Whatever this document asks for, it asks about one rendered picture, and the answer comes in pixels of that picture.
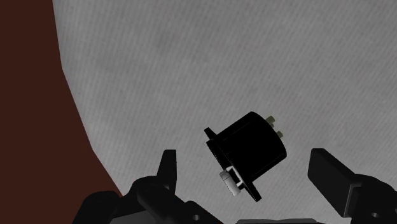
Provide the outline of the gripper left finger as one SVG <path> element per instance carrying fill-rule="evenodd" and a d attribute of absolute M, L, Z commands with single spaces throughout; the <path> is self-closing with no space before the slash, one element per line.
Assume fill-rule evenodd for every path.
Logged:
<path fill-rule="evenodd" d="M 166 149 L 155 176 L 135 180 L 123 197 L 107 190 L 88 195 L 72 224 L 111 224 L 115 218 L 147 211 L 155 224 L 223 224 L 194 201 L 176 196 L 176 150 Z"/>

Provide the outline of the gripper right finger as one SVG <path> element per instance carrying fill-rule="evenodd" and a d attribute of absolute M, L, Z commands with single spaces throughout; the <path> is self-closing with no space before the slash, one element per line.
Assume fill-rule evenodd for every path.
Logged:
<path fill-rule="evenodd" d="M 307 175 L 350 224 L 397 224 L 397 191 L 373 176 L 352 172 L 325 149 L 311 149 Z"/>

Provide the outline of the black cylindrical device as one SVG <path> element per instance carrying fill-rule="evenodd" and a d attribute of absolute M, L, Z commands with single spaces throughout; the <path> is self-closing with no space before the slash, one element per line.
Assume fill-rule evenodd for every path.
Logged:
<path fill-rule="evenodd" d="M 204 129 L 206 145 L 222 168 L 220 177 L 232 195 L 242 190 L 255 202 L 261 195 L 253 182 L 287 157 L 281 131 L 274 130 L 275 118 L 250 111 L 219 133 Z"/>

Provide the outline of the grey fabric furniture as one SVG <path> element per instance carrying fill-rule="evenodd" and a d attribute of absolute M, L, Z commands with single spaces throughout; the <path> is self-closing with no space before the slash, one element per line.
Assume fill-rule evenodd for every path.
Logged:
<path fill-rule="evenodd" d="M 62 68 L 122 193 L 177 151 L 176 193 L 226 224 L 349 224 L 307 177 L 324 148 L 397 190 L 397 0 L 53 0 Z M 254 111 L 287 157 L 234 196 L 206 145 Z"/>

